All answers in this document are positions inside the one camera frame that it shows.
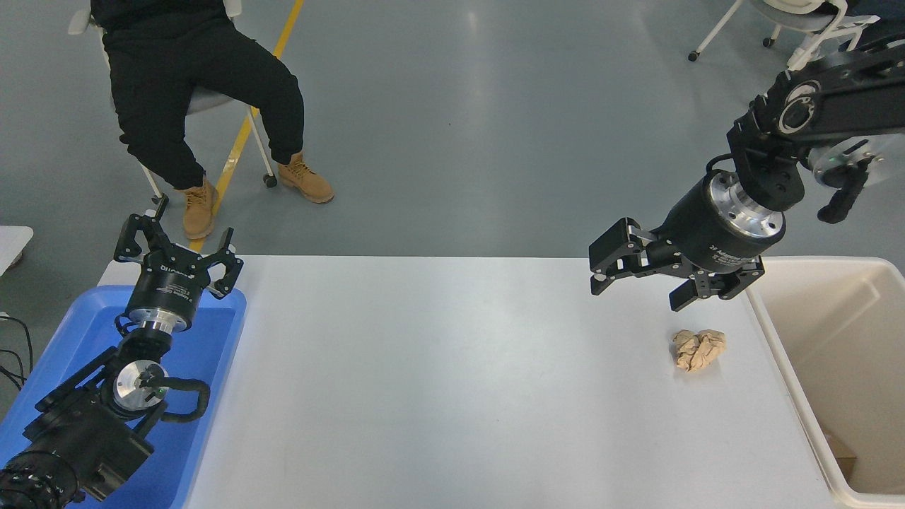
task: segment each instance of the white bin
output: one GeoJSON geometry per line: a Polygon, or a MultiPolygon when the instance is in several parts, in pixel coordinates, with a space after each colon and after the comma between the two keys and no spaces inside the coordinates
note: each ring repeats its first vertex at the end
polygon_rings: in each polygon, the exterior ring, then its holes
{"type": "Polygon", "coordinates": [[[878,258],[776,256],[748,288],[836,498],[905,508],[905,279],[878,258]],[[855,455],[845,481],[817,419],[855,455]]]}

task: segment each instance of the gray floor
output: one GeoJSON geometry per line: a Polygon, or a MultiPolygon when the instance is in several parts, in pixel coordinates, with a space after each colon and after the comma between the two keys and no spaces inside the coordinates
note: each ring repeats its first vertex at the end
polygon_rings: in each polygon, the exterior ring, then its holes
{"type": "MultiPolygon", "coordinates": [[[[657,226],[800,42],[787,34],[763,48],[770,24],[745,5],[688,62],[728,5],[308,0],[283,61],[306,98],[307,159],[337,198],[315,206],[265,188],[250,143],[215,232],[233,226],[239,252],[256,255],[582,257],[621,216],[657,226]]],[[[291,6],[247,2],[237,25],[273,48],[291,6]]],[[[117,140],[97,37],[66,34],[78,7],[0,7],[0,224],[35,232],[0,278],[0,311],[29,324],[39,352],[100,278],[127,214],[150,206],[117,140]]],[[[187,123],[213,178],[242,115],[231,104],[187,123]]],[[[815,218],[830,193],[805,185],[770,255],[905,267],[901,178],[869,187],[837,226],[815,218]]],[[[174,202],[164,224],[178,239],[174,202]]],[[[24,351],[20,336],[0,323],[0,348],[24,351]]],[[[0,393],[2,415],[14,389],[0,380],[0,393]]]]}

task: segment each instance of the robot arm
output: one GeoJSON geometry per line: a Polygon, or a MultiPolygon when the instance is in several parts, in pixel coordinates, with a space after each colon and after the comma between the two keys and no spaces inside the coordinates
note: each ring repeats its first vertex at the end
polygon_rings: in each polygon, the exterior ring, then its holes
{"type": "Polygon", "coordinates": [[[905,130],[900,42],[834,53],[779,74],[733,123],[730,153],[707,165],[662,225],[645,231],[625,217],[590,245],[591,292],[630,275],[668,274],[686,280],[670,293],[674,311],[714,295],[735,297],[764,273],[760,255],[782,239],[783,212],[805,195],[799,163],[839,189],[818,217],[845,219],[874,158],[865,137],[905,130]],[[727,159],[735,172],[714,168],[727,159]]]}
{"type": "Polygon", "coordinates": [[[158,422],[186,423],[202,417],[210,388],[198,379],[171,377],[161,365],[172,334],[192,326],[205,287],[225,297],[242,270],[230,251],[232,228],[216,253],[202,257],[170,243],[158,219],[132,215],[123,225],[114,259],[140,263],[142,270],[126,311],[117,317],[123,336],[44,397],[41,415],[23,435],[32,444],[0,471],[0,508],[60,509],[84,500],[102,501],[125,483],[154,452],[146,436],[158,422]],[[148,250],[136,242],[144,234],[148,250]],[[225,275],[211,283],[208,269],[223,264],[225,275]],[[129,323],[121,320],[128,318],[129,323]],[[166,412],[170,390],[197,393],[195,409],[166,412]],[[127,423],[137,422],[132,427],[127,423]]]}

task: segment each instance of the brown boot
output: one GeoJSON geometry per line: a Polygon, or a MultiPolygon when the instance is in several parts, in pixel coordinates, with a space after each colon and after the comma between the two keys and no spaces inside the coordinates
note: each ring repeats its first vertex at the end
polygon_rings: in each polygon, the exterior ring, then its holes
{"type": "Polygon", "coordinates": [[[280,181],[283,185],[295,187],[301,195],[314,203],[327,203],[333,199],[333,188],[327,180],[311,171],[301,157],[301,152],[293,154],[288,165],[281,164],[280,181]]]}
{"type": "Polygon", "coordinates": [[[189,239],[205,238],[214,230],[214,203],[217,201],[217,190],[205,177],[201,186],[180,189],[186,195],[186,213],[182,218],[182,227],[189,239]]]}

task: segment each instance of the white chair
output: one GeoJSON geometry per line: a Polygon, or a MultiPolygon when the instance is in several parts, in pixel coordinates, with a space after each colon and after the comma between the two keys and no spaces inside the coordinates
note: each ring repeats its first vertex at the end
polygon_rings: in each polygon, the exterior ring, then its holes
{"type": "MultiPolygon", "coordinates": [[[[230,19],[234,19],[236,16],[242,13],[242,0],[224,0],[224,6],[226,7],[226,15],[229,16],[230,19]]],[[[94,19],[91,18],[91,11],[89,9],[83,9],[79,12],[75,13],[69,23],[69,34],[70,35],[80,35],[84,34],[85,31],[88,30],[88,27],[91,26],[98,31],[98,35],[103,36],[103,29],[94,23],[94,19]]],[[[103,51],[103,42],[101,42],[101,52],[104,55],[104,61],[107,63],[107,67],[110,67],[110,60],[107,57],[107,53],[103,51]]],[[[229,101],[232,101],[233,98],[223,95],[222,93],[209,91],[204,87],[195,87],[195,91],[192,93],[192,100],[188,105],[188,115],[193,113],[198,113],[199,111],[210,110],[211,108],[215,108],[222,104],[226,104],[229,101]]],[[[252,114],[252,107],[249,106],[246,111],[246,115],[248,116],[248,121],[252,125],[252,133],[254,134],[255,141],[258,142],[258,150],[261,152],[261,157],[264,160],[264,166],[267,168],[267,173],[264,174],[264,184],[267,187],[275,187],[277,185],[277,178],[273,175],[273,168],[271,167],[271,161],[267,157],[267,151],[264,150],[264,144],[261,142],[261,135],[258,133],[258,127],[256,122],[254,121],[254,115],[252,114]]],[[[145,168],[145,165],[141,165],[141,169],[145,172],[145,177],[148,178],[148,183],[151,185],[151,189],[154,191],[154,196],[151,198],[151,201],[154,203],[158,203],[160,201],[160,197],[163,194],[160,192],[160,187],[157,186],[157,182],[154,179],[153,174],[149,169],[145,168]]]]}
{"type": "MultiPolygon", "coordinates": [[[[710,44],[713,37],[722,29],[723,25],[738,10],[739,6],[745,0],[736,0],[729,10],[723,15],[713,30],[707,35],[704,41],[696,50],[689,53],[688,59],[692,62],[698,60],[704,48],[710,44]]],[[[827,0],[827,3],[835,6],[839,12],[836,14],[820,14],[814,10],[824,3],[824,0],[748,0],[765,18],[776,24],[773,33],[766,39],[763,44],[769,48],[776,41],[780,30],[783,27],[810,34],[810,43],[805,50],[797,57],[792,58],[788,63],[790,71],[796,71],[805,66],[812,55],[815,54],[820,44],[829,39],[851,36],[852,41],[848,44],[846,51],[851,51],[857,45],[861,38],[861,32],[864,28],[876,21],[880,20],[877,16],[849,16],[845,17],[848,4],[845,0],[827,0]]]]}

